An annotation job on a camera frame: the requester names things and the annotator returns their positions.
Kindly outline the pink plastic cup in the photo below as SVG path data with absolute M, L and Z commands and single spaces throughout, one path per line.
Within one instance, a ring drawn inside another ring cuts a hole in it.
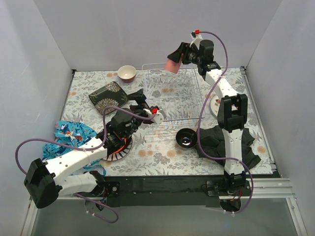
M 177 74 L 182 64 L 183 55 L 180 56 L 179 62 L 174 62 L 171 58 L 174 58 L 174 56 L 167 56 L 167 61 L 165 63 L 164 69 L 171 73 Z

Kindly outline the red floral bowl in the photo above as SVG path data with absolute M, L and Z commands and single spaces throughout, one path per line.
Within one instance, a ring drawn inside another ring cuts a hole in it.
M 118 70 L 118 77 L 124 83 L 131 83 L 136 77 L 136 69 L 131 65 L 124 65 Z

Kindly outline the black floral square plate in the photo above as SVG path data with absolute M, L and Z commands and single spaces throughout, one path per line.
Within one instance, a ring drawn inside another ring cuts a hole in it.
M 92 92 L 89 99 L 101 115 L 107 106 L 121 107 L 128 102 L 126 92 L 117 82 L 110 82 Z

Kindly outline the beige bowl black inside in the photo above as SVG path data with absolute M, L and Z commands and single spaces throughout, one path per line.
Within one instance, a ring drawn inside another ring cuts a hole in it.
M 190 128 L 183 128 L 177 132 L 175 139 L 180 148 L 193 149 L 197 144 L 197 133 Z

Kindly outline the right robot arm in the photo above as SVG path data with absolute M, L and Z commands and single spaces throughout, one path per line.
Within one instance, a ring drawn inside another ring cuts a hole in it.
M 246 168 L 242 164 L 242 135 L 247 122 L 248 97 L 237 93 L 223 77 L 221 67 L 214 60 L 213 51 L 214 43 L 211 40 L 182 42 L 178 49 L 168 55 L 169 61 L 165 68 L 177 73 L 175 65 L 197 65 L 199 75 L 211 85 L 211 91 L 220 100 L 217 121 L 225 147 L 222 191 L 232 196 L 246 185 Z

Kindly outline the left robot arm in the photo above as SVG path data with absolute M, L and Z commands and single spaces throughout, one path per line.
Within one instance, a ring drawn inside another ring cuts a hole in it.
M 106 106 L 115 109 L 104 129 L 87 143 L 74 147 L 66 154 L 54 159 L 31 162 L 26 173 L 24 186 L 37 208 L 51 205 L 59 196 L 89 193 L 99 197 L 108 193 L 104 177 L 98 171 L 80 175 L 74 172 L 90 166 L 95 161 L 117 161 L 125 157 L 132 147 L 132 135 L 141 124 L 160 124 L 164 117 L 157 106 L 148 106 L 143 90 L 129 95 L 136 105 L 129 108 Z

